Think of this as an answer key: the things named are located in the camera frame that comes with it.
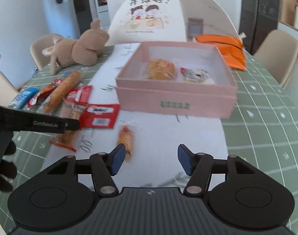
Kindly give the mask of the black gloved hand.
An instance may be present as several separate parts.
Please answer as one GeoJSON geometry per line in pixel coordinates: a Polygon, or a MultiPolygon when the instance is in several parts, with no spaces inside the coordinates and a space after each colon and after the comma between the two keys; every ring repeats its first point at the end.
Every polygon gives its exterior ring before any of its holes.
{"type": "Polygon", "coordinates": [[[13,185],[5,178],[15,179],[17,176],[17,167],[13,162],[1,160],[0,163],[0,191],[10,193],[13,191],[13,185]]]}

